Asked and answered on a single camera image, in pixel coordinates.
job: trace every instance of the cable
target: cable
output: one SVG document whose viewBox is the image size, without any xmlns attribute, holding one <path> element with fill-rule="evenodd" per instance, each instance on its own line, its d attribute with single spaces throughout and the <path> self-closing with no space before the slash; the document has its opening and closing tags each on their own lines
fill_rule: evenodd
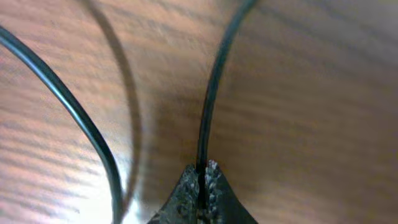
<svg viewBox="0 0 398 224">
<path fill-rule="evenodd" d="M 203 208 L 205 206 L 205 169 L 207 164 L 207 146 L 210 135 L 211 117 L 213 116 L 213 108 L 216 100 L 218 85 L 220 83 L 221 74 L 224 70 L 225 61 L 228 56 L 229 49 L 233 38 L 238 31 L 239 25 L 245 15 L 253 7 L 256 0 L 246 0 L 235 12 L 231 22 L 229 23 L 220 47 L 217 52 L 216 59 L 211 70 L 210 79 L 207 86 L 206 98 L 203 104 L 203 112 L 201 116 L 200 132 L 197 149 L 196 171 L 199 174 L 200 195 L 199 201 Z"/>
<path fill-rule="evenodd" d="M 2 26 L 0 26 L 0 43 L 23 61 L 38 76 L 38 78 L 41 79 L 58 100 L 61 101 L 81 130 L 86 134 L 87 138 L 98 153 L 99 158 L 101 158 L 108 176 L 112 195 L 113 223 L 121 223 L 123 196 L 118 167 L 112 152 L 97 127 L 53 70 L 42 59 L 40 59 L 39 56 L 31 51 L 31 49 Z"/>
</svg>

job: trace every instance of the black cable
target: black cable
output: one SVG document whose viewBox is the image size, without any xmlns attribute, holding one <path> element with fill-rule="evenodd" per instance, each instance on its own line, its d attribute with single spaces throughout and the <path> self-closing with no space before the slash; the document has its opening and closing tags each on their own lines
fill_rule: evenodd
<svg viewBox="0 0 398 224">
<path fill-rule="evenodd" d="M 203 104 L 203 112 L 201 116 L 200 132 L 197 149 L 196 171 L 199 174 L 200 195 L 199 201 L 203 208 L 205 206 L 205 169 L 207 164 L 207 146 L 210 135 L 211 117 L 213 116 L 213 108 L 216 100 L 218 84 L 220 83 L 221 74 L 223 73 L 225 61 L 228 56 L 229 49 L 233 38 L 238 31 L 239 25 L 245 15 L 253 7 L 256 0 L 246 0 L 235 12 L 231 22 L 229 23 L 220 47 L 217 52 L 216 59 L 213 64 L 210 79 L 207 86 L 206 98 Z"/>
<path fill-rule="evenodd" d="M 121 223 L 123 196 L 118 167 L 108 145 L 97 127 L 52 69 L 40 59 L 39 56 L 31 51 L 31 49 L 2 26 L 0 26 L 0 43 L 23 61 L 38 78 L 41 79 L 58 100 L 61 101 L 81 130 L 86 134 L 98 153 L 99 158 L 101 158 L 108 176 L 113 204 L 113 223 Z"/>
</svg>

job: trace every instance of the wooden surface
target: wooden surface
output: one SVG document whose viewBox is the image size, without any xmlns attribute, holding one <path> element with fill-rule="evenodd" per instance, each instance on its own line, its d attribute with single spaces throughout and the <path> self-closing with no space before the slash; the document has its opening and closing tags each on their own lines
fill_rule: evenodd
<svg viewBox="0 0 398 224">
<path fill-rule="evenodd" d="M 211 64 L 238 0 L 2 0 L 0 24 L 60 76 L 145 223 L 195 160 Z M 268 0 L 244 21 L 210 158 L 259 223 L 398 223 L 398 3 Z M 109 223 L 87 138 L 0 48 L 0 223 Z"/>
</svg>

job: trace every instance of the wooden table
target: wooden table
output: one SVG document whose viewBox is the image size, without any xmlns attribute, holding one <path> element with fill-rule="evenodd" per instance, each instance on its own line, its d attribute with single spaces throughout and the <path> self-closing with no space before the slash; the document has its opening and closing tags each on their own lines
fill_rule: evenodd
<svg viewBox="0 0 398 224">
<path fill-rule="evenodd" d="M 195 161 L 201 107 L 237 0 L 2 0 L 103 133 L 145 223 Z M 398 3 L 268 0 L 244 21 L 210 158 L 259 223 L 398 223 Z M 100 159 L 0 48 L 0 223 L 109 223 Z"/>
</svg>

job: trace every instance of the curved cable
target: curved cable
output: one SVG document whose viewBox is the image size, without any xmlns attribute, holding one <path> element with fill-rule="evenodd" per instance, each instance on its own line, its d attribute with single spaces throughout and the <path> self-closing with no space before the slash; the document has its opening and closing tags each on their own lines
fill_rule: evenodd
<svg viewBox="0 0 398 224">
<path fill-rule="evenodd" d="M 213 116 L 213 108 L 217 96 L 218 85 L 220 83 L 221 74 L 223 73 L 225 61 L 227 59 L 234 36 L 238 31 L 240 23 L 249 10 L 253 7 L 255 2 L 256 0 L 246 0 L 235 12 L 235 15 L 229 23 L 220 43 L 220 47 L 213 64 L 213 69 L 211 70 L 210 79 L 208 81 L 206 98 L 203 104 L 203 112 L 201 116 L 196 161 L 196 171 L 199 174 L 200 185 L 199 200 L 202 206 L 205 204 L 205 194 L 201 192 L 204 192 L 205 189 L 204 173 L 207 165 L 207 146 L 210 135 L 211 117 Z"/>
<path fill-rule="evenodd" d="M 94 125 L 86 111 L 81 107 L 69 89 L 53 70 L 37 56 L 30 48 L 24 45 L 17 37 L 0 26 L 0 43 L 11 53 L 23 61 L 41 81 L 51 90 L 59 101 L 68 110 L 70 115 L 86 134 L 101 158 L 109 180 L 112 195 L 113 223 L 121 223 L 123 212 L 123 196 L 118 167 L 111 150 L 106 144 L 100 131 Z"/>
</svg>

